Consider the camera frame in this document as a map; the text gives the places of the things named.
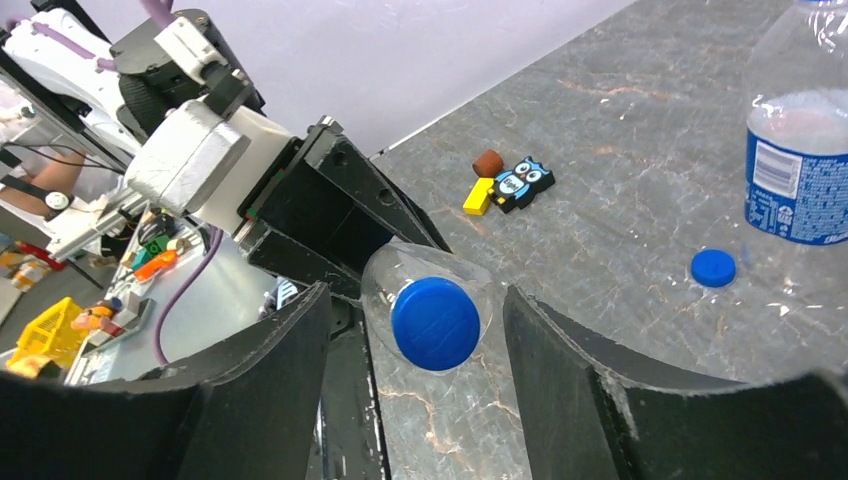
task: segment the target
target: water bottle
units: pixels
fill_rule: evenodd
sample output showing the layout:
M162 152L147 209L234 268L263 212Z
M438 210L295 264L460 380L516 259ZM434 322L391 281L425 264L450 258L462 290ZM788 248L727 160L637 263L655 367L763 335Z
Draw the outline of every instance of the water bottle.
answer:
M742 260L752 284L779 297L781 316L833 316L827 304L848 287L846 22L848 0L795 0L745 71L752 233Z
M362 308L368 328L400 358L431 372L459 366L503 309L504 287L454 255L391 242L368 260Z

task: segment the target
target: blue owl figure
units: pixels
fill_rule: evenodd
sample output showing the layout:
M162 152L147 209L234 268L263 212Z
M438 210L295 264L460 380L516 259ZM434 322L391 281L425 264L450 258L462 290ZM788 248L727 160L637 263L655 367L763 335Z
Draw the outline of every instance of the blue owl figure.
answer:
M512 170L501 172L495 177L495 185L489 189L489 196L504 213L509 213L515 207L527 207L536 194L544 192L554 183L556 179L552 171L534 162L533 157L526 157Z

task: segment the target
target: blue bottle cap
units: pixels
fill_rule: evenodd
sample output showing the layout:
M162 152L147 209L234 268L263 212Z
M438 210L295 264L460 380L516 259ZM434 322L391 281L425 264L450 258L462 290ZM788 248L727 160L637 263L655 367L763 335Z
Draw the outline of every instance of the blue bottle cap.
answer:
M692 276L706 287L723 287L736 278L736 261L724 250L700 251L692 259Z
M413 365L448 370L464 362L480 340L480 315L467 293L440 277L401 290L392 309L398 348Z

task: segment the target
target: yellow plastic crate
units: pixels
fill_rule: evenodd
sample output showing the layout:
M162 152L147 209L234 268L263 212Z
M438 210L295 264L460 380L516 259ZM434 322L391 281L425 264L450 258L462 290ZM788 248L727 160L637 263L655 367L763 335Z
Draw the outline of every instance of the yellow plastic crate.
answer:
M82 310L71 297L65 297L45 310L24 328L18 338L15 355L6 362L6 366L29 355L46 355L60 367L70 368L88 335L87 330L71 329L71 322Z

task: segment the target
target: white backdrop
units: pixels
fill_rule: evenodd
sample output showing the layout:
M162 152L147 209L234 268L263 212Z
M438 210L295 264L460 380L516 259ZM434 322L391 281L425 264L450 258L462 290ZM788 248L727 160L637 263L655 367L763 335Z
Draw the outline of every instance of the white backdrop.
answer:
M397 143L633 0L176 0L206 10L289 130L333 115L371 155ZM134 0L80 0L115 41ZM0 16L31 14L2 0Z

